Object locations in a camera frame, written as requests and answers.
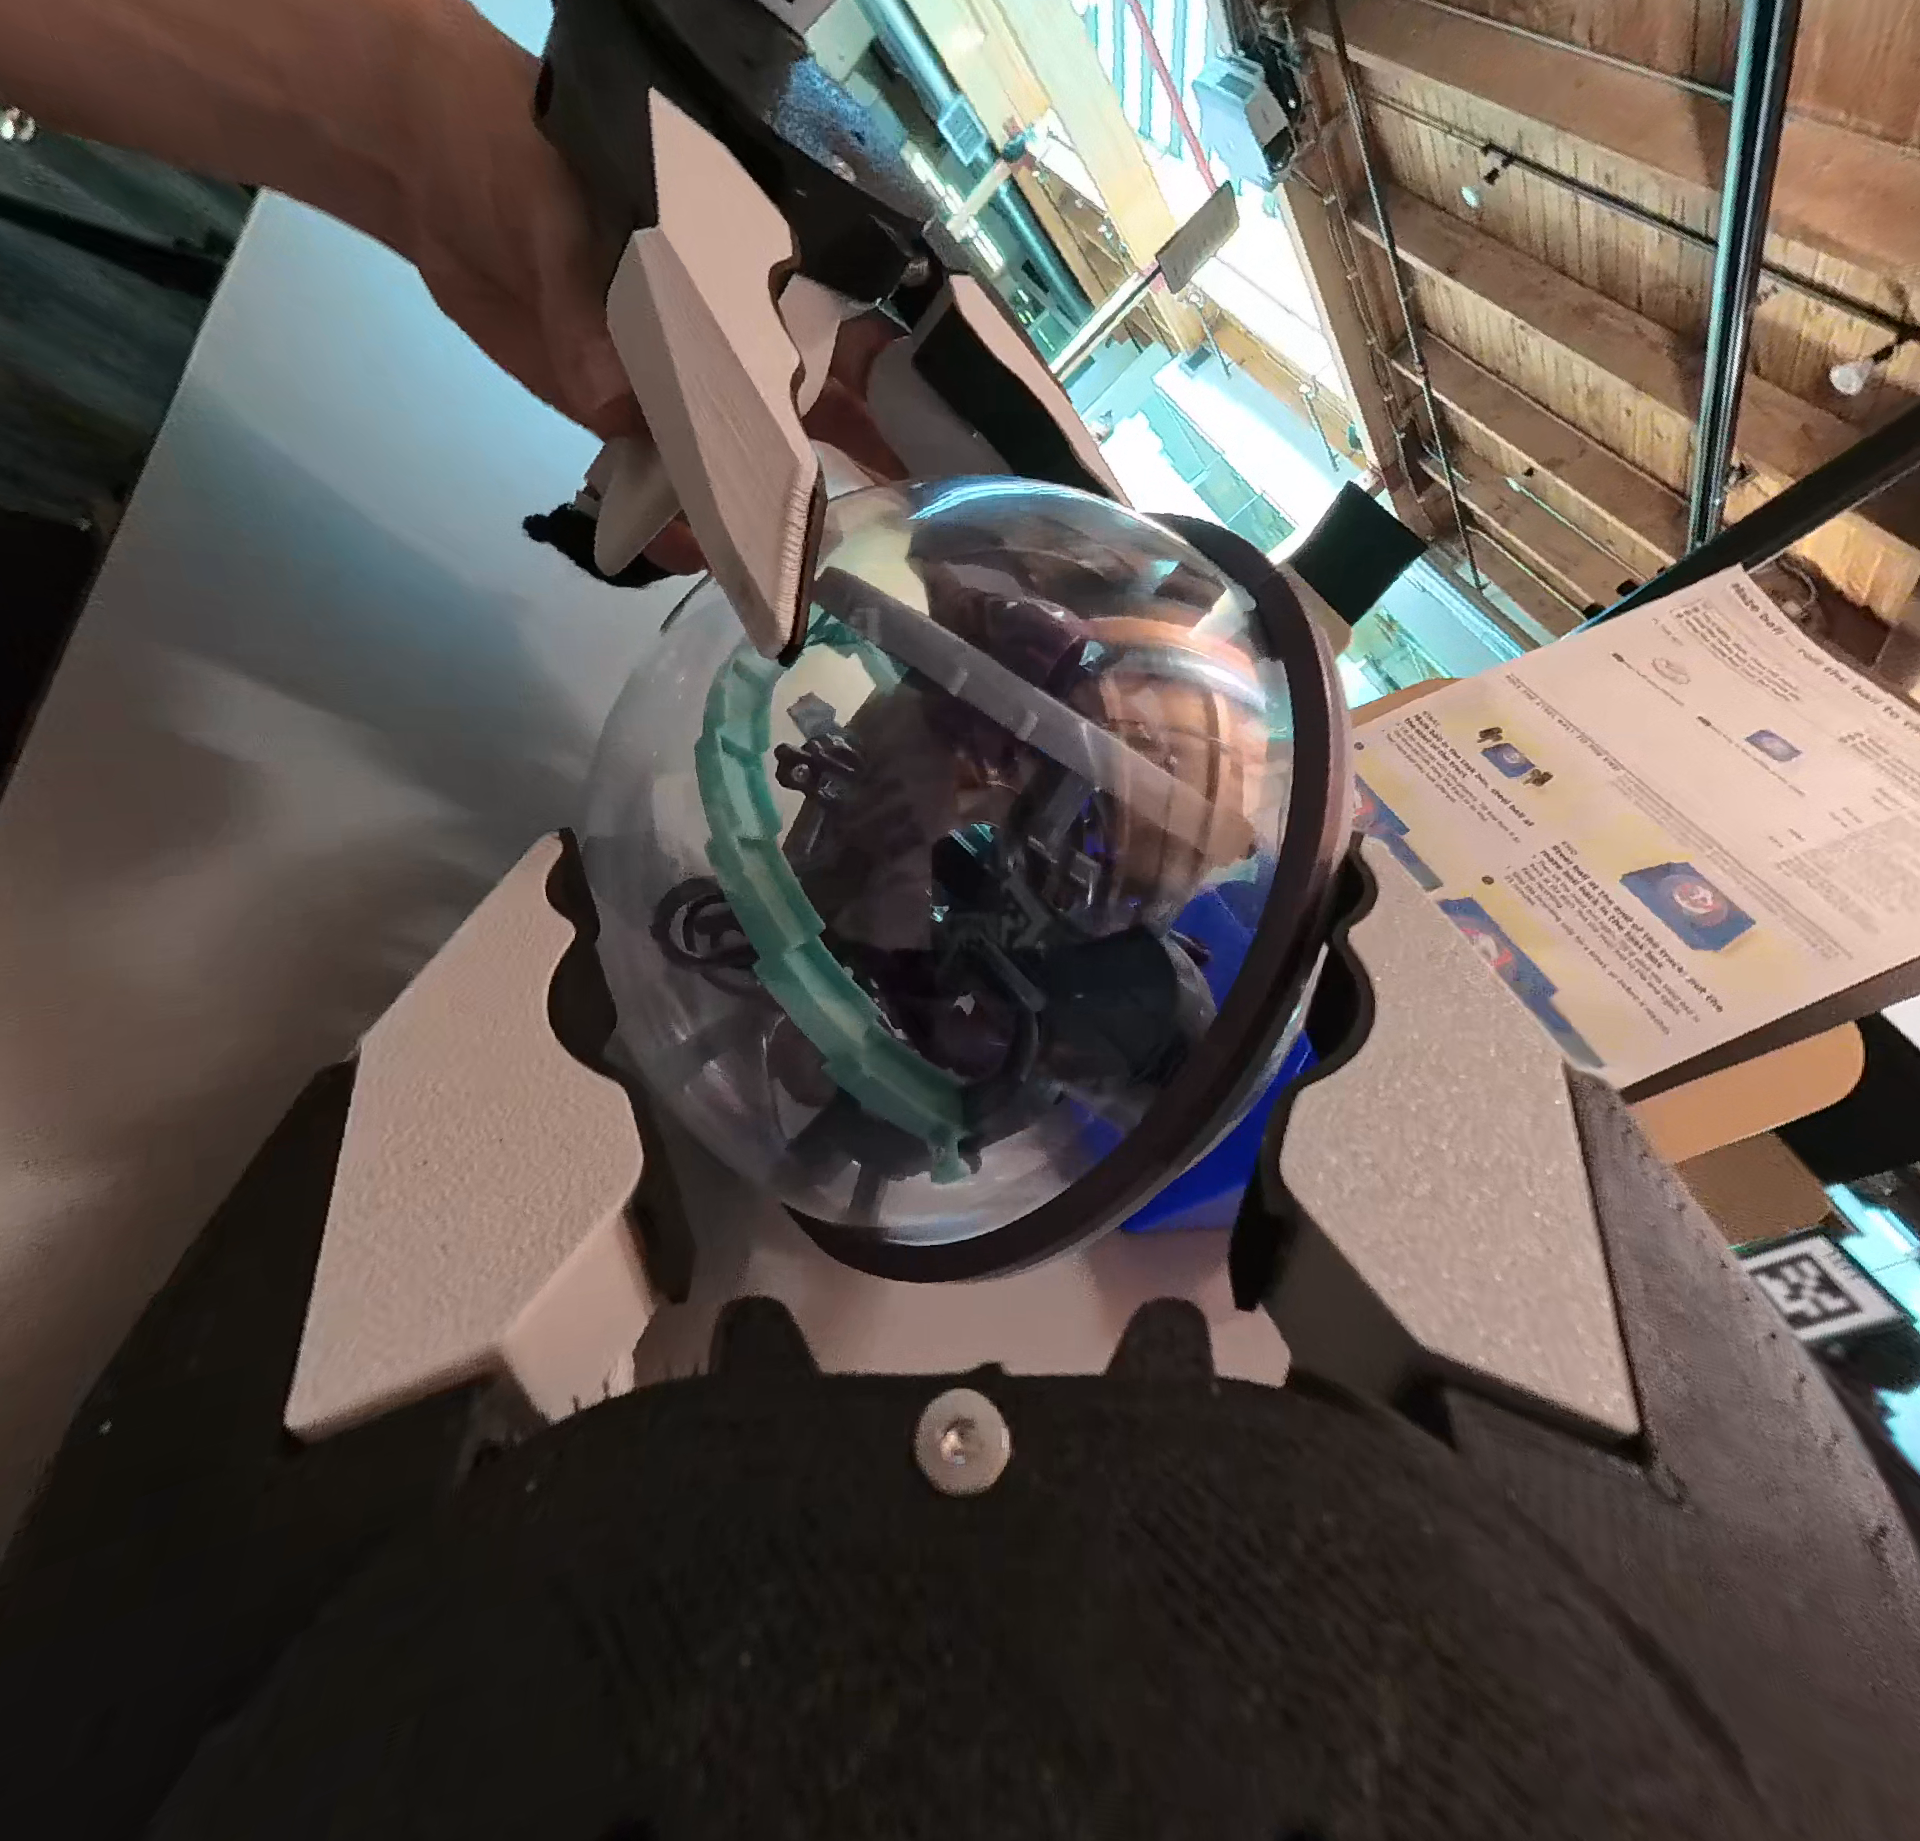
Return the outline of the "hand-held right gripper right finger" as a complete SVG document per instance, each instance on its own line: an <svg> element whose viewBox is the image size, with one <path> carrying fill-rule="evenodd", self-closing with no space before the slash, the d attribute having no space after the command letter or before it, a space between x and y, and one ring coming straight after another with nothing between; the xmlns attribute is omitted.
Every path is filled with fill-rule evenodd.
<svg viewBox="0 0 1920 1841"><path fill-rule="evenodd" d="M1471 1387L1584 1440L1644 1429L1566 1051L1416 879L1357 842L1228 1281L1296 1368Z"/></svg>

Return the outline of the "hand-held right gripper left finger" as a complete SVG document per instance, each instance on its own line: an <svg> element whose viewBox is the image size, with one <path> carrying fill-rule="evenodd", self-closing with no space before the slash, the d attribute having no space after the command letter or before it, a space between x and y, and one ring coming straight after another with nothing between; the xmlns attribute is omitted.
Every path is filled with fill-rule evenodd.
<svg viewBox="0 0 1920 1841"><path fill-rule="evenodd" d="M544 835L352 1054L286 1425L336 1438L455 1384L539 1420L638 1392L694 1245L611 1062L599 914Z"/></svg>

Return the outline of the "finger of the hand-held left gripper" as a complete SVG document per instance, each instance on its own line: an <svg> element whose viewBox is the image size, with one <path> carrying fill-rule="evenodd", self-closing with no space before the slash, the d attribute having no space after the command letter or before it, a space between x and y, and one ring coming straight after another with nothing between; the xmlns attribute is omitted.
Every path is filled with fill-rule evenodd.
<svg viewBox="0 0 1920 1841"><path fill-rule="evenodd" d="M1132 504L1099 442L1012 309L948 278L868 371L881 442L911 480L1024 480Z"/></svg>
<svg viewBox="0 0 1920 1841"><path fill-rule="evenodd" d="M778 315L798 240L750 167L647 94L655 217L611 278L605 325L662 475L744 636L788 660L821 555L823 472Z"/></svg>

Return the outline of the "clear plastic maze ball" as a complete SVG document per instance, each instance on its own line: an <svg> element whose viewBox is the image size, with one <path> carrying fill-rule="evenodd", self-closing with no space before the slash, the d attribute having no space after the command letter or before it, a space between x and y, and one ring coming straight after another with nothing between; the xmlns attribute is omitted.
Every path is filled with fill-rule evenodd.
<svg viewBox="0 0 1920 1841"><path fill-rule="evenodd" d="M1032 1268L1270 1102L1352 810L1332 647L1234 531L846 495L786 653L705 580L605 718L615 1051L855 1273Z"/></svg>

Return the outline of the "person's left forearm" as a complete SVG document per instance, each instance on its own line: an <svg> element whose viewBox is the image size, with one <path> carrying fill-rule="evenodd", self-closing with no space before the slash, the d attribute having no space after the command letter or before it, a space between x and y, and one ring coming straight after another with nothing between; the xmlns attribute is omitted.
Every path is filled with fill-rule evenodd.
<svg viewBox="0 0 1920 1841"><path fill-rule="evenodd" d="M407 42L464 17L487 15L467 0L4 0L4 96L398 249L389 83Z"/></svg>

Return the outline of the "person's left hand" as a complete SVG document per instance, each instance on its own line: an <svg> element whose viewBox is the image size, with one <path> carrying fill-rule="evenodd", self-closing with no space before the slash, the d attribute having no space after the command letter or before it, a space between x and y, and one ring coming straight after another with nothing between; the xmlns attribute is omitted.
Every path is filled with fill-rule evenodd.
<svg viewBox="0 0 1920 1841"><path fill-rule="evenodd" d="M605 328L611 242L531 116L535 61L487 17L420 35L389 83L393 242L531 398L652 447Z"/></svg>

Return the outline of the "blue plastic bin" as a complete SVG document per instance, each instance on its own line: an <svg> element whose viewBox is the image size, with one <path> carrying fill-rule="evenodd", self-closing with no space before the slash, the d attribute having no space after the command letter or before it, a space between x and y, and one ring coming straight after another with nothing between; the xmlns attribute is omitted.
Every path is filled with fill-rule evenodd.
<svg viewBox="0 0 1920 1841"><path fill-rule="evenodd" d="M1200 890L1184 914L1170 919L1175 935L1186 935L1205 951L1200 976L1215 1001L1238 981L1238 970L1249 953L1254 928L1260 918L1260 903L1270 890L1270 867L1223 879ZM1238 1216L1238 1200L1248 1183L1254 1180L1260 1133L1270 1111L1284 1087L1290 1087L1309 1065L1316 1065L1316 1051L1302 1027L1302 1022L1289 1031L1289 1051L1280 1054L1275 1077L1258 1091L1249 1111L1179 1180L1164 1183L1164 1190L1140 1206L1122 1232L1128 1236L1156 1236L1156 1232L1230 1232Z"/></svg>

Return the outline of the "hanging ceiling sign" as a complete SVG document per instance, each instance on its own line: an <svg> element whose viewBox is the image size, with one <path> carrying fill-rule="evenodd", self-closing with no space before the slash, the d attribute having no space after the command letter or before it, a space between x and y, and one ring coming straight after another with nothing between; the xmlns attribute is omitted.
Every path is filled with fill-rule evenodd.
<svg viewBox="0 0 1920 1841"><path fill-rule="evenodd" d="M1234 181L1211 188L1211 194L1168 237L1154 273L1168 295L1186 295L1194 278L1234 240L1238 232L1238 192Z"/></svg>

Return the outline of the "brown cardboard backing board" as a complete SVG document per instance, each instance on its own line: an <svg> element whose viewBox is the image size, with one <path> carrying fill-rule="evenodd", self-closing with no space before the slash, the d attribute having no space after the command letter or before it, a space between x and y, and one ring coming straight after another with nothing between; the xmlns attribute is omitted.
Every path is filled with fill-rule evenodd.
<svg viewBox="0 0 1920 1841"><path fill-rule="evenodd" d="M1632 1114L1668 1163L1689 1163L1841 1102L1861 1085L1865 1062L1861 1024L1841 1022L1820 1035L1649 1091L1632 1102Z"/></svg>

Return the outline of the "ceiling projector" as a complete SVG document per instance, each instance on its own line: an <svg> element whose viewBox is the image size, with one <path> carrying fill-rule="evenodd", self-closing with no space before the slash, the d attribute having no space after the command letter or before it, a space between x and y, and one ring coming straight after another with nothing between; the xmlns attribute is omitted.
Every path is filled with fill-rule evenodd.
<svg viewBox="0 0 1920 1841"><path fill-rule="evenodd" d="M1275 192L1297 151L1297 88L1248 53L1215 53L1191 77L1198 134L1234 182Z"/></svg>

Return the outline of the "black card on cardboard stand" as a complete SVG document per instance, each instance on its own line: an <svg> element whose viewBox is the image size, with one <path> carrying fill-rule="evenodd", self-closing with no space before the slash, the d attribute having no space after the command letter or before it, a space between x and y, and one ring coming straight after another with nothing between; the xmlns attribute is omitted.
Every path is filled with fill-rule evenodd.
<svg viewBox="0 0 1920 1841"><path fill-rule="evenodd" d="M1290 549L1290 571L1354 627L1427 555L1430 540L1390 514L1357 481L1342 481L1321 521Z"/></svg>

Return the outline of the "small printed tag marker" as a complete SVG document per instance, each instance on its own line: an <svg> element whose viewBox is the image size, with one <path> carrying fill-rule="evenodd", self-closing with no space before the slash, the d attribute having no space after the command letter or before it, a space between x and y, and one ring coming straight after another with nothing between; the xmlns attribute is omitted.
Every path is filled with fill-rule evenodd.
<svg viewBox="0 0 1920 1841"><path fill-rule="evenodd" d="M1799 1346L1841 1346L1913 1326L1910 1304L1820 1227L1750 1243L1738 1262Z"/></svg>

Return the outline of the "printed instruction sheet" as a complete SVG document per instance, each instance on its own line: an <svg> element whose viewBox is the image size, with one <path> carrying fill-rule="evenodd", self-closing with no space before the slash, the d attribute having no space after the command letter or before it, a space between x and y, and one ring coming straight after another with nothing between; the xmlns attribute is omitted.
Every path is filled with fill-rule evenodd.
<svg viewBox="0 0 1920 1841"><path fill-rule="evenodd" d="M1354 776L1357 825L1619 1091L1916 991L1916 706L1734 570L1361 722Z"/></svg>

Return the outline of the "black stand pole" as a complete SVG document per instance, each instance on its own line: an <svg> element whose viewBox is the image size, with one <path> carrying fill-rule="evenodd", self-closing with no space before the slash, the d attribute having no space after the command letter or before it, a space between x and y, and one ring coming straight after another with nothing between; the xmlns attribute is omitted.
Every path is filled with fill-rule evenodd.
<svg viewBox="0 0 1920 1841"><path fill-rule="evenodd" d="M1693 433L1689 549L1710 541L1725 521L1799 11L1805 0L1742 2L1738 77L1713 229L1710 325Z"/></svg>

